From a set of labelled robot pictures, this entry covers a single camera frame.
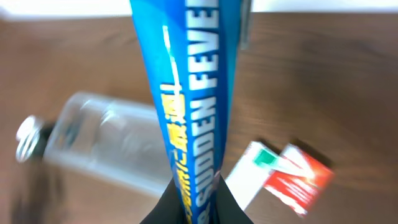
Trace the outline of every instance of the blurred background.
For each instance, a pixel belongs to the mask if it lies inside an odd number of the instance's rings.
[[[128,1],[0,0],[0,223],[139,223],[158,198],[15,161],[15,134],[84,90],[152,105]],[[398,223],[398,1],[253,0],[222,175],[250,141],[299,138],[336,177],[302,220],[265,190],[254,223]]]

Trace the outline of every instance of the blue package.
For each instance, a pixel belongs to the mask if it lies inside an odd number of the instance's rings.
[[[241,0],[130,0],[166,153],[188,223],[215,209]]]

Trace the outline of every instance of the white background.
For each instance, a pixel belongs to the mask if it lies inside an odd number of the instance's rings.
[[[10,20],[131,15],[129,0],[0,0]],[[253,0],[254,12],[398,12],[398,0]]]

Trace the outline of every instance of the white and green packet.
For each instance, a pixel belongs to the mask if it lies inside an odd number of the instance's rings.
[[[244,211],[272,174],[278,155],[261,142],[252,141],[225,180]]]

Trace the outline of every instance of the red packet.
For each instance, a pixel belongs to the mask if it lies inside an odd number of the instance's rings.
[[[277,159],[274,173],[264,183],[264,188],[304,217],[332,177],[329,168],[289,144]]]

